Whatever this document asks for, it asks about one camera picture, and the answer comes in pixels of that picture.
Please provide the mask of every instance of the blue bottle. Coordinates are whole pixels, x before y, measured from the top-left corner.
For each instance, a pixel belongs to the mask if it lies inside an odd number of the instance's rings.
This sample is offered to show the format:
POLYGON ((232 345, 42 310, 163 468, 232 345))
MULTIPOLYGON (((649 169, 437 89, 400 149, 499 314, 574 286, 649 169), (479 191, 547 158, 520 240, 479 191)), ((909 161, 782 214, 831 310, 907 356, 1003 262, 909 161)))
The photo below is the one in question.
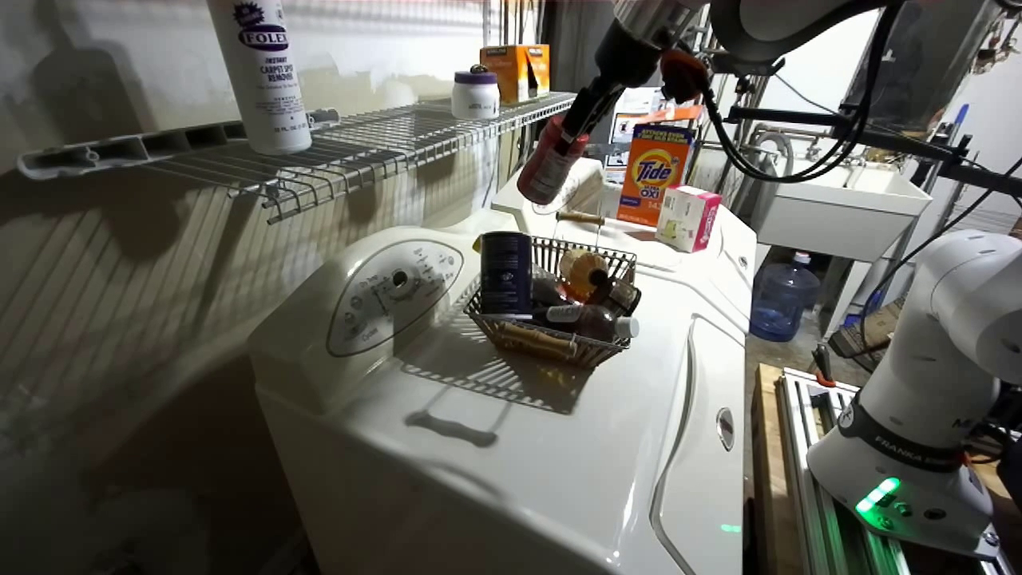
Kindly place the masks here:
POLYGON ((750 328, 765 342, 793 342, 800 314, 815 306, 822 280, 809 271, 809 253, 795 253, 788 264, 762 264, 754 286, 750 328))

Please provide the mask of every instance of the white washing machine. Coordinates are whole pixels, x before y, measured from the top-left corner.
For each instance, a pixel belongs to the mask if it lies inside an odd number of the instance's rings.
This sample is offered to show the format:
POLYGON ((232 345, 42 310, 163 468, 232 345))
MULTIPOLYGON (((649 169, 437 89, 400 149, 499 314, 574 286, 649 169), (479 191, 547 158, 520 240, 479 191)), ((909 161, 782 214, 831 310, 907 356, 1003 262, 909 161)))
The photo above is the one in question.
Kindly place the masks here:
POLYGON ((260 400, 319 568, 739 575, 754 233, 721 214, 700 256, 529 233, 640 253, 640 337, 573 413, 529 392, 553 373, 463 314, 469 233, 362 240, 254 328, 260 400))

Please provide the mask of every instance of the white wall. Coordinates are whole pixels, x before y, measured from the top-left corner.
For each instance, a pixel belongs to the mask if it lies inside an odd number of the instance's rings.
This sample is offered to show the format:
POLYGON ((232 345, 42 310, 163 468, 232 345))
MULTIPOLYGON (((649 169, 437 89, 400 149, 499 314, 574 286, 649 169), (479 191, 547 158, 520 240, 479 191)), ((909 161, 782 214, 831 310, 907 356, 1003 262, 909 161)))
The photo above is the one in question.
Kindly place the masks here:
MULTIPOLYGON (((479 0, 283 7, 305 107, 342 112, 448 94, 483 40, 479 0)), ((427 221, 475 181, 449 161, 269 228, 167 172, 8 172, 26 149, 232 116, 204 0, 0 3, 4 573, 254 573, 298 517, 247 334, 411 196, 427 221)))

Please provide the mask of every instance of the wire shelf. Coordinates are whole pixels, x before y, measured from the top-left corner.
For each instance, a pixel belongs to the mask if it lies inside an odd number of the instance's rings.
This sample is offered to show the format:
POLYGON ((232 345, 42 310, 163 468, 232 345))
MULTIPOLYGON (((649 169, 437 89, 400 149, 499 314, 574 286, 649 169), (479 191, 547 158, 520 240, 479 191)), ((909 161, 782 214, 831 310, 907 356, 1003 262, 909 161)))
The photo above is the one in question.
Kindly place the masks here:
POLYGON ((290 158, 260 158, 239 123, 161 134, 73 144, 20 161, 28 180, 71 180, 103 169, 153 169, 195 181, 260 196, 269 224, 345 199, 377 180, 454 158, 483 134, 520 132, 567 112, 573 94, 548 94, 501 109, 496 123, 458 123, 448 100, 366 116, 309 112, 314 146, 290 158))

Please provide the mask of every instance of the box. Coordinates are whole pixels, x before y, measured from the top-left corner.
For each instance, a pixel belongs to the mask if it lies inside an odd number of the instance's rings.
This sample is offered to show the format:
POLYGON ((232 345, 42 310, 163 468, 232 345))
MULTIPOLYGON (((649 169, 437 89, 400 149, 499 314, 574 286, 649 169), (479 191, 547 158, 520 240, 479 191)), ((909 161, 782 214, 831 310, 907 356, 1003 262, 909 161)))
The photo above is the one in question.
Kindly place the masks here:
POLYGON ((548 45, 489 45, 479 64, 499 77, 503 107, 548 94, 548 45))
POLYGON ((704 189, 669 189, 660 206, 658 240, 680 253, 708 245, 721 196, 704 189))
POLYGON ((618 221, 654 228, 667 189, 676 189, 691 169, 695 132, 673 126, 636 126, 629 164, 618 191, 618 221))

